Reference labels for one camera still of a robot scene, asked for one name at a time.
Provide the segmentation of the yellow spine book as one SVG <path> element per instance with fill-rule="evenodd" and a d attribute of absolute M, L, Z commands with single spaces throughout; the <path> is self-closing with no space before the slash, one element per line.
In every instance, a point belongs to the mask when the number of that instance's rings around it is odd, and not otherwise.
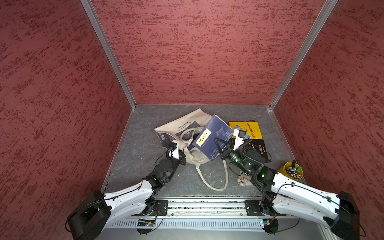
<path fill-rule="evenodd" d="M 262 140 L 263 136 L 258 122 L 229 122 L 229 126 L 235 130 L 243 130 L 247 132 L 252 140 Z"/>

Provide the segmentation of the beige canvas tote bag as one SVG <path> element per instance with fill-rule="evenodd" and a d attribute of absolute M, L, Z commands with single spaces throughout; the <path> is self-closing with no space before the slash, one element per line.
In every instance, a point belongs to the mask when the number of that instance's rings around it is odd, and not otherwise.
<path fill-rule="evenodd" d="M 155 132 L 164 148 L 169 148 L 173 143 L 177 144 L 178 149 L 186 155 L 187 163 L 196 167 L 199 176 L 208 188 L 222 192 L 226 190 L 229 182 L 226 162 L 223 161 L 226 174 L 225 185 L 222 188 L 215 188 L 205 180 L 200 170 L 200 166 L 208 163 L 210 159 L 201 150 L 193 146 L 194 139 L 203 131 L 203 128 L 209 123 L 211 118 L 211 115 L 203 112 L 201 109 L 197 109 L 183 117 L 155 128 Z"/>

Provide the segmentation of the black book yellow characters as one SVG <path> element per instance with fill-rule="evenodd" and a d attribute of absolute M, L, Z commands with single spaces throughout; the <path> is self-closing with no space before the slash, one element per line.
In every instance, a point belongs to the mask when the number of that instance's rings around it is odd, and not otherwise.
<path fill-rule="evenodd" d="M 250 156 L 255 157 L 258 162 L 264 164 L 272 161 L 272 157 L 267 151 L 264 140 L 252 139 L 251 147 L 253 150 L 251 150 Z"/>

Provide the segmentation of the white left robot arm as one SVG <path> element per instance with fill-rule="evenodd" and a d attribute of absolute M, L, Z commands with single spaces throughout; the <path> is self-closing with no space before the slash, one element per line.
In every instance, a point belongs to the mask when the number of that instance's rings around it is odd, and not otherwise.
<path fill-rule="evenodd" d="M 92 192 L 69 216 L 65 229 L 74 240 L 94 240 L 109 225 L 126 217 L 151 214 L 155 196 L 169 183 L 179 165 L 186 165 L 183 151 L 179 156 L 165 154 L 154 170 L 140 182 L 126 189 L 103 194 Z"/>

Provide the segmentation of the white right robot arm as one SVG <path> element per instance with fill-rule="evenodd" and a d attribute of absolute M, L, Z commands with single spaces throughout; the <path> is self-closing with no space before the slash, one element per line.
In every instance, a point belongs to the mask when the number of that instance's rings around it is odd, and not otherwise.
<path fill-rule="evenodd" d="M 217 146 L 220 157 L 229 160 L 245 174 L 262 194 L 258 211 L 267 216 L 292 215 L 324 227 L 342 240 L 358 240 L 365 235 L 360 212 L 352 195 L 318 190 L 235 151 L 231 145 Z"/>

